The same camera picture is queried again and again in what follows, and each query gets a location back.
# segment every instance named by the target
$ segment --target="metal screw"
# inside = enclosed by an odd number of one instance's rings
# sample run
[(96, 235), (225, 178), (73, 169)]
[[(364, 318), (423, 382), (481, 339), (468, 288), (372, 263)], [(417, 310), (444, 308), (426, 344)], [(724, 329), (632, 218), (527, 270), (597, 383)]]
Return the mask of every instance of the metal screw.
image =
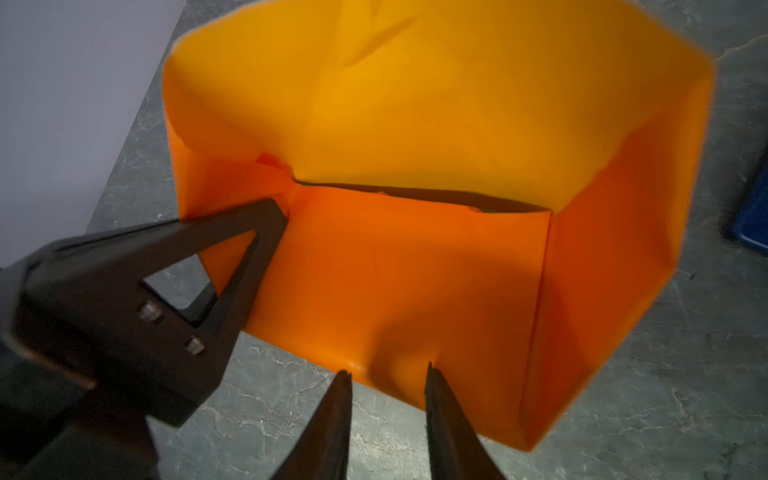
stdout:
[(146, 323), (157, 323), (163, 316), (163, 309), (152, 300), (147, 300), (139, 307), (139, 316)]
[(192, 355), (200, 355), (205, 350), (205, 343), (202, 340), (193, 336), (190, 341), (187, 342), (187, 351)]

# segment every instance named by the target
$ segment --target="open paper bag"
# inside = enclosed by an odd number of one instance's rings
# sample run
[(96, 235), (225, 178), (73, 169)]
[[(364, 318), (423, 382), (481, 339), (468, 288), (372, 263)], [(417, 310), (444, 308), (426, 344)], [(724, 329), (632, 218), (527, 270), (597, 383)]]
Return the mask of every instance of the open paper bag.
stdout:
[(528, 450), (674, 271), (712, 84), (621, 0), (272, 0), (163, 86), (180, 216), (289, 219), (248, 333)]

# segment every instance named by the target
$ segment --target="gray tabletop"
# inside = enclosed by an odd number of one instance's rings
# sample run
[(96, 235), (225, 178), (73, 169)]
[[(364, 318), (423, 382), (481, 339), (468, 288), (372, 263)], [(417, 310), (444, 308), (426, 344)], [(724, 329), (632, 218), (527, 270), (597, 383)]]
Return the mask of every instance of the gray tabletop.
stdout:
[[(187, 0), (173, 39), (245, 2)], [(643, 0), (717, 58), (717, 96), (679, 270), (530, 454), (484, 440), (508, 478), (765, 478), (768, 257), (722, 230), (766, 146), (768, 2)], [(158, 74), (90, 231), (177, 216)], [(191, 298), (189, 261), (157, 279)], [(181, 429), (153, 424), (164, 478), (268, 478), (330, 372), (242, 334), (222, 386)], [(423, 412), (355, 385), (349, 477), (428, 478)]]

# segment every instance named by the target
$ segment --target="orange bag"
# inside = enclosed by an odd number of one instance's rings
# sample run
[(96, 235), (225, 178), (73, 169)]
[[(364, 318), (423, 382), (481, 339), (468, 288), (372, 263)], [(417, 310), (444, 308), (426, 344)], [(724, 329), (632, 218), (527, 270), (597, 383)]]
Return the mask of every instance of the orange bag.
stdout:
[(164, 102), (183, 219), (289, 219), (248, 333), (419, 407), (433, 362), (529, 450), (674, 271), (712, 85), (620, 0), (275, 0), (180, 39)]

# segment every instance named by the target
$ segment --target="blue plastic tray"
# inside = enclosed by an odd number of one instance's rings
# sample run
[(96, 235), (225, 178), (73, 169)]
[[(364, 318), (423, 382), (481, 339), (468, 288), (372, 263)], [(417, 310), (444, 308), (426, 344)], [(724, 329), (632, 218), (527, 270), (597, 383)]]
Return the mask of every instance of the blue plastic tray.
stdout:
[(733, 225), (736, 238), (768, 253), (768, 161), (763, 164), (754, 189)]

